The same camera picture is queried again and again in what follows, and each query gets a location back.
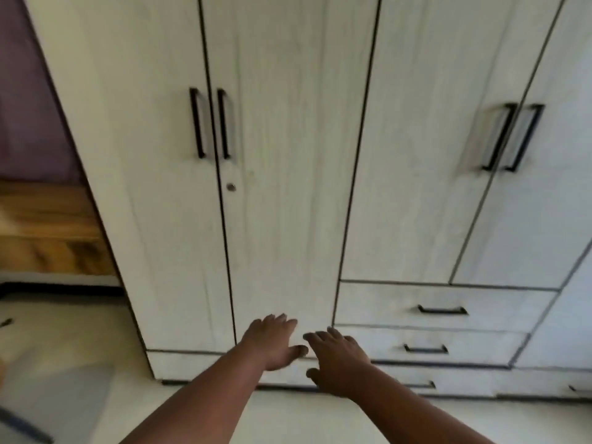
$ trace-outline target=purple wall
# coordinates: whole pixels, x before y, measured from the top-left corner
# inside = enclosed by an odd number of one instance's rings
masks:
[[[0,0],[0,179],[79,183],[20,0]]]

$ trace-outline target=forearm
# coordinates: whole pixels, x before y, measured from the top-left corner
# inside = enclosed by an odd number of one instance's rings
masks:
[[[264,363],[238,345],[153,412],[121,444],[230,441]]]
[[[390,443],[492,444],[372,365],[358,369],[351,400]]]

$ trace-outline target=hand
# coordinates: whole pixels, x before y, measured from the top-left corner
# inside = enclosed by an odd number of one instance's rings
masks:
[[[319,359],[319,369],[307,370],[306,377],[325,393],[351,398],[353,388],[359,384],[360,370],[372,364],[356,340],[332,327],[306,333],[304,339]]]
[[[306,346],[288,346],[296,324],[298,320],[295,319],[286,321],[285,313],[277,318],[267,315],[263,320],[256,319],[243,335],[239,346],[260,357],[265,371],[285,368],[308,353]]]

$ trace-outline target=drawer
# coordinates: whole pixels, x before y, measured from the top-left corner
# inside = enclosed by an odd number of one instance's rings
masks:
[[[341,283],[335,323],[529,333],[555,292]]]
[[[148,351],[148,359],[159,380],[193,380],[211,366],[220,355],[180,354]],[[377,365],[414,392],[426,396],[493,397],[495,382],[505,373],[495,369],[421,368],[417,366]],[[313,359],[299,359],[280,371],[264,372],[261,384],[278,387],[315,385],[306,377],[308,368],[318,367]]]
[[[499,396],[592,398],[592,372],[514,369],[499,376]]]
[[[340,327],[373,360],[507,365],[525,333]]]

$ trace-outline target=wooden furniture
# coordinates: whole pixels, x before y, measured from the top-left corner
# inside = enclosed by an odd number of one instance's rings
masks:
[[[85,188],[0,181],[0,271],[115,275]]]
[[[589,396],[592,0],[27,3],[156,378],[271,311],[421,394]]]

